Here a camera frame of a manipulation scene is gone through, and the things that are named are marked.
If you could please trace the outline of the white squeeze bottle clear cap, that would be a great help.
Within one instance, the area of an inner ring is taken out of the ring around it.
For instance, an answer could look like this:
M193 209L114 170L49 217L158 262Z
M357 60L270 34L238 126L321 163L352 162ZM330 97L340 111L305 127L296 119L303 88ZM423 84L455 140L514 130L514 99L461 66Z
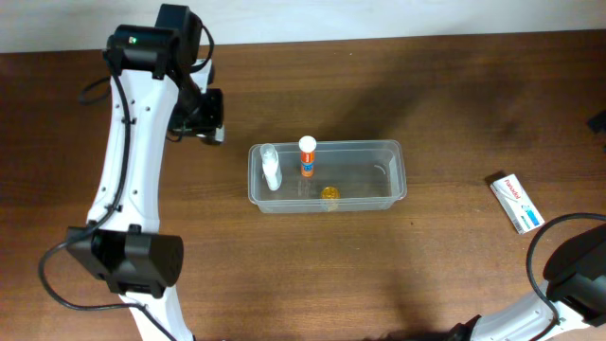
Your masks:
M282 172L279 165L279 157L273 144L263 144L260 147L261 166L269 190L276 191L282 183Z

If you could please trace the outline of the small gold lid jar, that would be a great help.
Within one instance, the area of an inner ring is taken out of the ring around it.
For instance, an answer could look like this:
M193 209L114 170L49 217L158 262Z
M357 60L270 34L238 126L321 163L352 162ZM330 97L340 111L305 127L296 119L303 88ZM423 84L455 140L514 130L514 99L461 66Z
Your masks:
M336 187L325 187L320 193L321 204L327 212L338 209L341 199L340 191Z

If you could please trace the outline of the orange tube white cap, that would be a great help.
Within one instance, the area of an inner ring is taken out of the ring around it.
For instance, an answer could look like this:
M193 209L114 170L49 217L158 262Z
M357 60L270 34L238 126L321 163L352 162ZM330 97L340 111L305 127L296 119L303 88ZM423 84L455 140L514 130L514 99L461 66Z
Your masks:
M312 177L314 173L314 159L316 150L316 140L305 135L299 139L298 147L300 150L301 175L304 177Z

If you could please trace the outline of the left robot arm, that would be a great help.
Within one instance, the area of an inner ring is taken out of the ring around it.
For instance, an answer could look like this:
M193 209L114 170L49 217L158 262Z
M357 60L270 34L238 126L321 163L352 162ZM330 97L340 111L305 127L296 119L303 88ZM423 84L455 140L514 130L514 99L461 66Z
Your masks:
M164 4L150 27L118 27L103 53L112 100L103 170L86 224L68 229L64 248L119 296L145 340L193 338L176 288L184 244L159 231L159 178L167 142L223 143L223 94L198 55L209 39L189 7Z

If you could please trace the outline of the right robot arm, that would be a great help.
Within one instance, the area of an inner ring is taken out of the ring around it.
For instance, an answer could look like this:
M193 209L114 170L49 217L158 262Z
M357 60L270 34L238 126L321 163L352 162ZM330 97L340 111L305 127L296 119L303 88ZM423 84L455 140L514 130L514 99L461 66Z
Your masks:
M564 332L605 324L605 226L564 242L544 268L539 292L558 316L531 292L496 314L457 324L448 340L548 340Z

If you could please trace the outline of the dark bottle white cap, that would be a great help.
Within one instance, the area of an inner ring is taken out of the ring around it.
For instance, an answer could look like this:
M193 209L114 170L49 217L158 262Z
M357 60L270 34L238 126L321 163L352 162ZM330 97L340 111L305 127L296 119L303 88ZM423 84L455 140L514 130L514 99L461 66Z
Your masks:
M212 132L198 134L198 137L206 145L222 145L225 141L225 128L224 126L215 128Z

